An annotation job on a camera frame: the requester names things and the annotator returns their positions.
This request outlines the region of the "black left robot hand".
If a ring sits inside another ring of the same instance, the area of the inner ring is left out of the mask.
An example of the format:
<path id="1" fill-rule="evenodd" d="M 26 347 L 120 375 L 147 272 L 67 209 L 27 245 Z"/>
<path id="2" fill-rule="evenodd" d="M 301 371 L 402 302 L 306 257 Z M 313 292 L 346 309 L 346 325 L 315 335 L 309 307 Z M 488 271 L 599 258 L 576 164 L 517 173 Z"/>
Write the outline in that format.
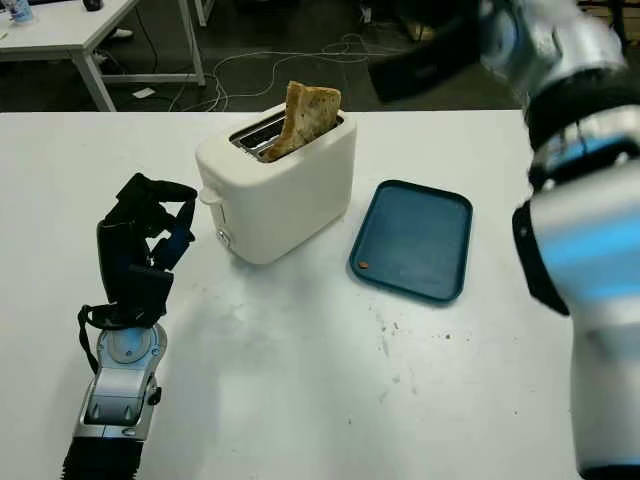
<path id="1" fill-rule="evenodd" d="M 108 300 L 162 309 L 172 270 L 195 240 L 194 188 L 134 174 L 97 226 L 99 265 Z"/>

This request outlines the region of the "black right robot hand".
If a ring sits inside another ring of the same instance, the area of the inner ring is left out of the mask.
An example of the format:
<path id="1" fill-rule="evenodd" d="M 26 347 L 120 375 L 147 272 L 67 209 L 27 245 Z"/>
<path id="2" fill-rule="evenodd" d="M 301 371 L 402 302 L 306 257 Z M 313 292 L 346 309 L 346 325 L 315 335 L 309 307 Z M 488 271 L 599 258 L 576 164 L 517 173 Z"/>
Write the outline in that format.
<path id="1" fill-rule="evenodd" d="M 370 62 L 368 73 L 378 99 L 392 103 L 415 97 L 477 64 L 485 25 L 480 3 L 473 1 L 436 28 L 425 44 Z"/>

